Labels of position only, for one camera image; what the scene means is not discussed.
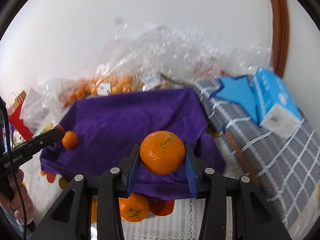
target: blue gripper pad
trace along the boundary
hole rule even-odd
[[[128,175],[128,186],[127,186],[127,194],[130,196],[131,192],[133,192],[134,185],[137,182],[137,176],[140,168],[140,158],[139,158],[139,151],[136,154],[129,175]]]
[[[186,176],[189,184],[189,190],[193,197],[197,197],[198,195],[198,183],[195,169],[193,168],[190,156],[188,151],[186,151],[186,164],[184,166],[186,171]]]

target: gift bag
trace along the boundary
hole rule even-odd
[[[33,133],[23,124],[23,120],[20,119],[21,107],[24,99],[26,98],[25,91],[22,91],[15,98],[14,102],[8,109],[9,121],[16,128],[16,130],[22,135],[25,140],[32,138]]]

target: price tag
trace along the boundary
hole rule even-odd
[[[142,88],[143,91],[149,91],[163,83],[163,79],[159,75],[154,75],[151,77],[146,77],[142,79],[144,86]]]
[[[110,92],[110,83],[101,83],[98,88],[98,95],[108,96]]]

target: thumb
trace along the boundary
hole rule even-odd
[[[7,208],[10,207],[10,200],[2,193],[0,193],[0,204]]]

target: human hand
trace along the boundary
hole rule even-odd
[[[22,195],[22,198],[23,198],[23,201],[24,201],[24,205],[25,205],[25,208],[26,208],[27,222],[28,222],[31,219],[32,215],[33,215],[33,211],[34,211],[33,203],[32,203],[31,198],[28,195],[26,187],[22,184],[23,183],[23,172],[22,172],[22,170],[18,170],[16,172],[16,177],[17,177],[17,181],[18,181],[18,184],[19,184],[19,187],[20,187],[20,191],[21,191],[21,195]],[[8,209],[13,210],[15,218],[17,220],[19,220],[21,223],[23,223],[24,220],[23,220],[22,204],[21,204],[19,193],[18,193],[18,191],[16,189],[16,184],[15,184],[13,178],[9,179],[9,185],[14,190],[14,197],[10,201],[5,195],[0,193],[0,204],[4,208],[8,208]]]

